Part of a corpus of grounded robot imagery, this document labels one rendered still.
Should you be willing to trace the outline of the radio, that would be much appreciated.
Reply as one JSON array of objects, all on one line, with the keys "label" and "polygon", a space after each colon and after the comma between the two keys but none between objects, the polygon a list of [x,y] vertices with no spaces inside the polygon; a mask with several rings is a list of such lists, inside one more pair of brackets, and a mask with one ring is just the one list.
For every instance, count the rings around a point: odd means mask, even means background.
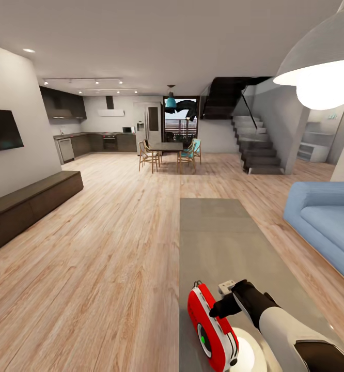
[{"label": "radio", "polygon": [[206,285],[200,280],[195,281],[187,310],[212,368],[225,372],[238,362],[239,341],[226,318],[210,317],[209,312],[215,302]]}]

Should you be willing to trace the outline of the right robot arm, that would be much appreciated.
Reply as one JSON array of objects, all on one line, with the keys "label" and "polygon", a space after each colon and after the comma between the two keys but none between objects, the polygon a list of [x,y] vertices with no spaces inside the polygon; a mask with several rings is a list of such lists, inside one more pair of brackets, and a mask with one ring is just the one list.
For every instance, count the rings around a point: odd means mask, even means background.
[{"label": "right robot arm", "polygon": [[261,332],[284,372],[344,372],[344,352],[321,333],[299,322],[251,282],[218,285],[222,299],[210,317],[222,320],[241,311]]}]

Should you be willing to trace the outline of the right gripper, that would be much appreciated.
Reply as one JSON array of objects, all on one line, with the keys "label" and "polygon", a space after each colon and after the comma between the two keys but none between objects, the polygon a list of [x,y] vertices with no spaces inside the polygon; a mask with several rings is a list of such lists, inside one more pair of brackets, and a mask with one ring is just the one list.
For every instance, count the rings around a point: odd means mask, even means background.
[{"label": "right gripper", "polygon": [[213,308],[210,310],[209,315],[210,317],[217,317],[222,320],[227,316],[232,316],[238,313],[238,310],[235,310],[231,307],[229,302],[229,295],[225,296],[223,300],[219,300],[218,302],[214,303]]}]

